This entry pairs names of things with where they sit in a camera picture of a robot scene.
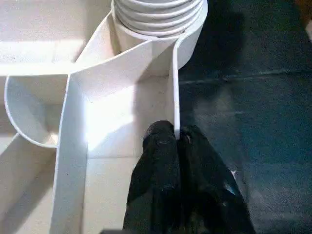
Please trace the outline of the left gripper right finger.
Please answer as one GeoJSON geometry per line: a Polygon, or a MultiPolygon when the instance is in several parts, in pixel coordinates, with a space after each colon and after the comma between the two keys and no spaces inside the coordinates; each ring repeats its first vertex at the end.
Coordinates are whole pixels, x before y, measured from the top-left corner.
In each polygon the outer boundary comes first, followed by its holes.
{"type": "Polygon", "coordinates": [[[232,171],[197,126],[181,130],[178,154],[186,232],[254,234],[232,171]]]}

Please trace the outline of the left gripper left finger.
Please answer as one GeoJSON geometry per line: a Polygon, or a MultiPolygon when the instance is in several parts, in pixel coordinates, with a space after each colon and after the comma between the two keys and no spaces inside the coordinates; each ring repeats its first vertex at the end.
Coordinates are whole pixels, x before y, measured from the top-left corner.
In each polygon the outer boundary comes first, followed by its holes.
{"type": "Polygon", "coordinates": [[[147,129],[132,175],[123,229],[136,234],[171,234],[181,219],[181,180],[173,125],[157,121],[147,129]]]}

